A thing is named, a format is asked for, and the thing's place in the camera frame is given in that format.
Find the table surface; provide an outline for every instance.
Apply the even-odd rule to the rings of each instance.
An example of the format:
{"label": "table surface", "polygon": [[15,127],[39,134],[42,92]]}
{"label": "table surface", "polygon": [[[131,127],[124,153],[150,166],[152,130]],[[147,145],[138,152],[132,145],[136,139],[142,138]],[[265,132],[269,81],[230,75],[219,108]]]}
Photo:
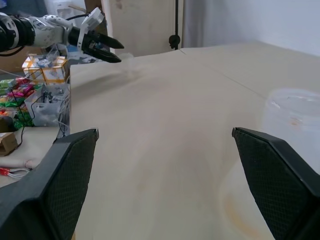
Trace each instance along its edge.
{"label": "table surface", "polygon": [[[232,129],[259,129],[275,88],[320,92],[319,64],[255,42],[72,66],[71,132],[100,133],[77,240],[273,239]],[[229,192],[235,169],[254,221]]]}
{"label": "table surface", "polygon": [[[22,128],[16,131],[15,137],[20,143]],[[1,159],[8,160],[32,160],[41,162],[59,132],[58,127],[25,127],[21,146],[8,156]],[[16,182],[17,179],[0,175],[0,187]]]}

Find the white wall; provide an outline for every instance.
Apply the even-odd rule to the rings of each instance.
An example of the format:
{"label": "white wall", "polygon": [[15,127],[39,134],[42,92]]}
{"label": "white wall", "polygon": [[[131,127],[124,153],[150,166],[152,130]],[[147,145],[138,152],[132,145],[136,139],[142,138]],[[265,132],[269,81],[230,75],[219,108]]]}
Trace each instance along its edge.
{"label": "white wall", "polygon": [[[48,14],[56,15],[54,2],[59,0],[44,0],[46,9]],[[86,9],[85,0],[70,0],[73,4],[77,5],[80,8]],[[82,11],[74,10],[74,15],[84,14]],[[77,27],[81,26],[82,21],[84,18],[79,18],[75,20],[75,25]]]}
{"label": "white wall", "polygon": [[320,56],[319,0],[185,0],[184,47],[259,40]]}

